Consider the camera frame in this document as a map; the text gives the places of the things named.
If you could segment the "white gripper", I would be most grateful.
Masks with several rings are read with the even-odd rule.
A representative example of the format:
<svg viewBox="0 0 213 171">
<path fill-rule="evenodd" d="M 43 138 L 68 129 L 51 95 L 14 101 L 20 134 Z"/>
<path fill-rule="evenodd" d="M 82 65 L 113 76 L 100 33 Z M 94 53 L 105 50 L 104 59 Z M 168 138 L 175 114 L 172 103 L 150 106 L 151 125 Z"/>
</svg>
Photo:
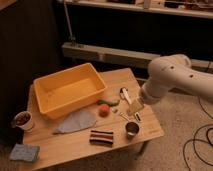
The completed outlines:
<svg viewBox="0 0 213 171">
<path fill-rule="evenodd" d="M 135 114 L 136 112 L 139 112 L 144 108 L 144 104 L 152 105 L 159 101 L 158 97 L 154 97 L 148 93 L 146 90 L 146 86 L 142 85 L 139 91 L 139 97 L 140 99 L 135 99 L 129 108 L 127 109 L 127 114 L 129 116 Z"/>
</svg>

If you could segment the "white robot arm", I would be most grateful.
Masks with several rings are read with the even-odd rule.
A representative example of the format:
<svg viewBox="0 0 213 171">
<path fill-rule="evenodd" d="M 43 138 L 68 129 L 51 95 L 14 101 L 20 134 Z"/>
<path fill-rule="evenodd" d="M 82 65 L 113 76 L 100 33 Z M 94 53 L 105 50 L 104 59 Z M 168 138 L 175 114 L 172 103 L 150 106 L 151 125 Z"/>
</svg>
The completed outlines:
<svg viewBox="0 0 213 171">
<path fill-rule="evenodd" d="M 159 102 L 173 88 L 213 103 L 213 74 L 192 69 L 191 61 L 186 55 L 155 58 L 148 64 L 148 74 L 149 78 L 129 107 L 129 115 L 145 105 Z"/>
</svg>

